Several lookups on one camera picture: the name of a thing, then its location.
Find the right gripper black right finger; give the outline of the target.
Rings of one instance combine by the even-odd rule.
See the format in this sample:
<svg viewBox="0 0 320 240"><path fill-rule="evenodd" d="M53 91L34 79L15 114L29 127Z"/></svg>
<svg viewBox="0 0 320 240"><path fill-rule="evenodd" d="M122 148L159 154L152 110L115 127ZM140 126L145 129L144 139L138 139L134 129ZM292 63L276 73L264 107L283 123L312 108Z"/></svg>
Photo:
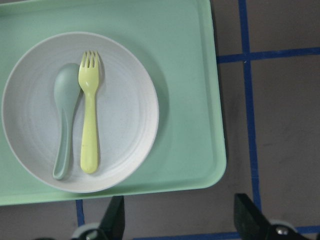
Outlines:
<svg viewBox="0 0 320 240"><path fill-rule="evenodd" d="M293 225L282 220L268 220L245 193L236 193L233 222L241 240L307 240Z"/></svg>

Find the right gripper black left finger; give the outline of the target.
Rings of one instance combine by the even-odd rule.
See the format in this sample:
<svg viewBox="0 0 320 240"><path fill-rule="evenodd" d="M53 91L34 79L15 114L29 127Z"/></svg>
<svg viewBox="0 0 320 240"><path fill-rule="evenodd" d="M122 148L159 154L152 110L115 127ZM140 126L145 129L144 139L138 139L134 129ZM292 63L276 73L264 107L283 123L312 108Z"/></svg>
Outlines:
<svg viewBox="0 0 320 240"><path fill-rule="evenodd" d="M122 240L125 232L125 201L113 196L100 222L78 227L71 240Z"/></svg>

